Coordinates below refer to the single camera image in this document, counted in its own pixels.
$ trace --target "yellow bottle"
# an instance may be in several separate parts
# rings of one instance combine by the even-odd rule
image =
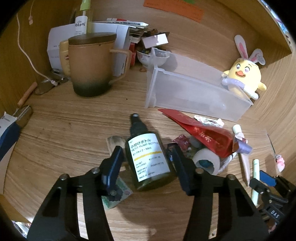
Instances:
[[[62,41],[59,44],[59,59],[61,61],[61,66],[64,75],[71,76],[70,64],[69,64],[69,51],[68,51],[68,40]]]
[[[92,17],[91,0],[82,0],[80,11],[76,13],[75,18],[75,36],[91,33]]]

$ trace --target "plush toy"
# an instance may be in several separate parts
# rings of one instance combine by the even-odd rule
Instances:
[[[247,94],[249,98],[258,99],[257,89],[266,90],[265,84],[261,83],[261,73],[258,65],[265,64],[261,49],[255,49],[248,57],[246,43],[242,36],[234,37],[237,49],[241,58],[237,59],[230,70],[224,71],[223,85],[227,85],[228,89],[240,97],[244,97],[240,89]]]

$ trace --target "orange paper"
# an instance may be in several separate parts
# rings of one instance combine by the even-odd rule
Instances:
[[[204,11],[195,5],[182,0],[145,0],[145,7],[152,7],[167,12],[173,12],[181,16],[201,22]]]

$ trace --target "white cable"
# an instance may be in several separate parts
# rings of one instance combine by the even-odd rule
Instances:
[[[29,25],[33,24],[32,7],[33,7],[34,2],[35,2],[35,0],[33,0],[32,5],[31,5],[31,9],[30,9]]]
[[[30,16],[32,16],[32,7],[33,7],[34,2],[35,2],[35,0],[33,0],[32,5],[31,5]]]
[[[17,13],[17,25],[18,25],[18,32],[17,32],[17,45],[20,48],[20,50],[23,52],[23,54],[28,58],[32,68],[35,70],[35,72],[39,75],[41,75],[42,77],[48,79],[53,85],[57,86],[58,83],[54,80],[51,80],[49,77],[45,76],[44,74],[40,73],[38,70],[36,70],[36,68],[34,67],[30,57],[27,55],[27,53],[22,49],[22,47],[20,46],[20,21],[18,18],[18,13]]]

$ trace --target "red envelope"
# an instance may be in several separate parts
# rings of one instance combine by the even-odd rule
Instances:
[[[193,119],[178,110],[158,110],[182,126],[219,157],[225,158],[233,153],[233,136],[230,131],[215,126],[205,126],[196,119]]]

